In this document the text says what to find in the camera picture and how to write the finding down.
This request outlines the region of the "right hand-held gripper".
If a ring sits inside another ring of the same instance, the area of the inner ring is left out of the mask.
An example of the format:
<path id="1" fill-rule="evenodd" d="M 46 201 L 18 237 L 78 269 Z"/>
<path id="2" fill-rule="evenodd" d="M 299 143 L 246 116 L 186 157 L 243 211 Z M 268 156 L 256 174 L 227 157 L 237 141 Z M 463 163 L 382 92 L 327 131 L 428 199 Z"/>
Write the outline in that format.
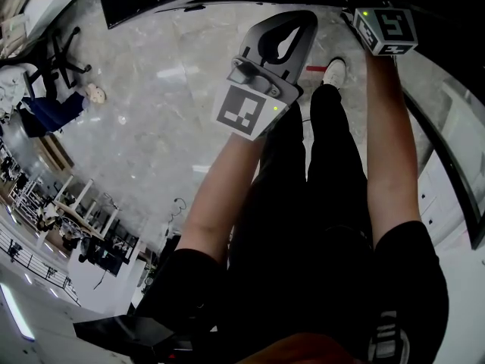
<path id="1" fill-rule="evenodd" d="M 356 8 L 353 27 L 374 56 L 399 56 L 418 45 L 408 9 Z"/>

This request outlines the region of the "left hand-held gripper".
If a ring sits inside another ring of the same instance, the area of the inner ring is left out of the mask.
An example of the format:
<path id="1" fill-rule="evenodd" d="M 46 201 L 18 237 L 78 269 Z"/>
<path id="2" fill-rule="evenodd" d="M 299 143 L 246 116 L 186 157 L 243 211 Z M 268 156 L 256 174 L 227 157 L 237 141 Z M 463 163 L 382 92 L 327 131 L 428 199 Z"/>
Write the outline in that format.
<path id="1" fill-rule="evenodd" d="M 247 140 L 267 133 L 300 97 L 296 81 L 318 30 L 311 11 L 276 14 L 251 27 L 219 86 L 211 120 Z M 279 45 L 295 32 L 286 52 Z"/>

